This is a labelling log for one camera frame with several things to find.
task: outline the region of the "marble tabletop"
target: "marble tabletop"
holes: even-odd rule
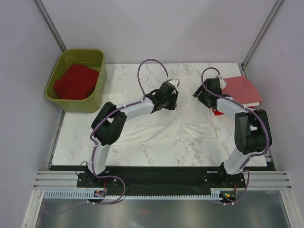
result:
[[[240,76],[237,63],[215,64],[164,64],[170,76],[184,74],[200,84],[201,72],[207,67],[216,67],[223,78]],[[106,65],[108,72],[104,93],[137,89],[138,64]],[[208,76],[215,76],[210,71]],[[141,81],[145,91],[158,88],[165,79],[163,68],[158,64],[145,64],[141,69]],[[219,166],[235,148],[234,122],[225,115],[211,117],[219,129],[217,139],[179,138],[172,142],[115,146],[112,145],[106,164],[121,166]],[[89,135],[76,133],[86,114],[66,113],[55,148],[52,165],[79,165],[90,161],[93,143]],[[264,156],[254,157],[248,166],[266,166]]]

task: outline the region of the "wall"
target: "wall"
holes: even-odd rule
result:
[[[242,62],[275,0],[42,0],[66,47],[107,63]]]
[[[286,170],[304,212],[304,1],[285,1],[249,62],[264,97],[277,168]]]
[[[60,110],[44,90],[60,50],[32,0],[0,1],[0,221],[21,227]]]

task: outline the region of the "dark red fabric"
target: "dark red fabric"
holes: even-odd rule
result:
[[[54,84],[60,99],[86,99],[94,90],[99,73],[84,65],[73,64]]]

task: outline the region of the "white arm segment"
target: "white arm segment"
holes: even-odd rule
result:
[[[152,103],[152,101],[149,98],[145,98],[145,100],[142,103],[135,104],[133,106],[127,107],[120,111],[126,114],[126,116],[127,116],[126,121],[128,121],[128,120],[131,120],[140,115],[150,114],[152,112],[153,108],[154,108],[154,104]],[[103,171],[105,171],[105,162],[106,162],[106,158],[108,157],[110,148],[111,148],[111,145],[102,146],[102,145],[100,145],[100,142],[98,141],[98,147],[96,149],[96,153],[95,153],[95,157],[94,157],[94,168],[95,168],[95,172],[97,175],[102,173]],[[89,163],[88,167],[89,167],[89,170],[91,172],[93,172],[91,162]]]
[[[236,113],[242,113],[242,112],[247,113],[247,111],[244,110],[243,108],[222,98],[219,98],[217,100],[217,110],[220,111],[221,113],[226,114],[229,118],[233,120],[235,120]],[[242,172],[243,169],[240,168],[241,165],[244,163],[244,161],[246,161],[248,157],[250,157],[250,155],[254,153],[257,152],[243,154],[237,148],[235,148],[232,154],[229,156],[229,158],[224,162],[224,168],[227,174],[234,175]]]

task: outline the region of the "white table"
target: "white table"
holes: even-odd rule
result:
[[[240,76],[237,63],[216,64],[164,64],[172,77],[184,74],[193,77],[200,85],[201,72],[216,67],[223,78]],[[105,93],[138,88],[138,64],[106,65],[108,72]],[[141,81],[146,92],[159,88],[164,81],[163,68],[158,64],[146,64],[141,68]],[[79,165],[90,161],[93,143],[89,140],[90,126],[83,126],[89,114],[66,113],[54,152],[52,165]],[[178,139],[172,142],[137,146],[111,147],[107,165],[121,166],[219,166],[235,148],[234,122],[225,115],[210,113],[214,126],[219,129],[218,139]],[[266,166],[264,156],[254,157],[248,166]]]

